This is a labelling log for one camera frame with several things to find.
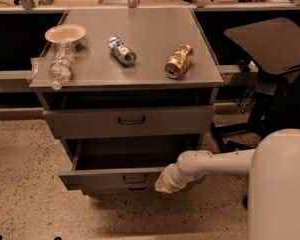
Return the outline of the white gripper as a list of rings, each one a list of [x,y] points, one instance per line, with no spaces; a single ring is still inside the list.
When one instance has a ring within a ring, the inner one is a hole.
[[[176,193],[184,189],[189,182],[189,176],[183,175],[177,165],[170,164],[159,175],[155,190],[167,194]]]

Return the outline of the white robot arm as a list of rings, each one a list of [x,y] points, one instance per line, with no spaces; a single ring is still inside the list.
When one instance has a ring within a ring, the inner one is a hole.
[[[250,150],[185,151],[155,190],[178,192],[209,174],[249,176],[247,240],[300,240],[300,129],[273,132]]]

